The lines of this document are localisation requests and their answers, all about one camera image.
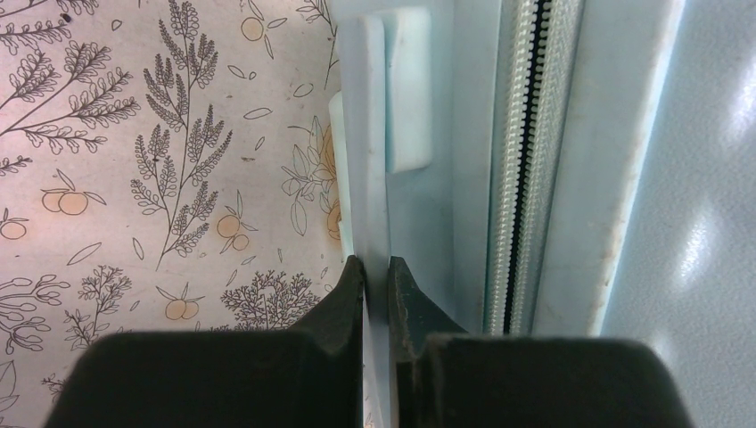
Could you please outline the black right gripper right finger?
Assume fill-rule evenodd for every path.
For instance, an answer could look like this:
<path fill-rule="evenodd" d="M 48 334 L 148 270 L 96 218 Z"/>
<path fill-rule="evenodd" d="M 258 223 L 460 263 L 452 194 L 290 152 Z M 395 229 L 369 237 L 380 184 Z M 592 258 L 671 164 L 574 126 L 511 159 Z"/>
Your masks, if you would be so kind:
<path fill-rule="evenodd" d="M 388 269 L 396 427 L 690 427 L 667 367 L 639 342 L 465 331 Z"/>

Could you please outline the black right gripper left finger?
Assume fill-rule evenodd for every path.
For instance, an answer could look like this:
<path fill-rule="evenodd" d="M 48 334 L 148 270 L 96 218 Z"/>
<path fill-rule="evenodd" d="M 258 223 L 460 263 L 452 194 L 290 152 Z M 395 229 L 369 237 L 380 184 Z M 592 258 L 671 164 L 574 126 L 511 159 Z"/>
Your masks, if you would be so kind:
<path fill-rule="evenodd" d="M 359 427 L 365 269 L 277 331 L 109 335 L 77 361 L 50 427 Z"/>

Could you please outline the light blue ribbed suitcase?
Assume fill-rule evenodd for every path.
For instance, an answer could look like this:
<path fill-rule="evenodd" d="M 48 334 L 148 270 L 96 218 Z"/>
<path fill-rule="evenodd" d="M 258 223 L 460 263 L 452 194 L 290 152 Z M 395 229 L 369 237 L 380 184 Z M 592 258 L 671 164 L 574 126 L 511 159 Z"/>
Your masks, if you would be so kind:
<path fill-rule="evenodd" d="M 755 4 L 335 1 L 368 401 L 388 269 L 466 332 L 639 342 L 693 427 L 755 424 Z"/>

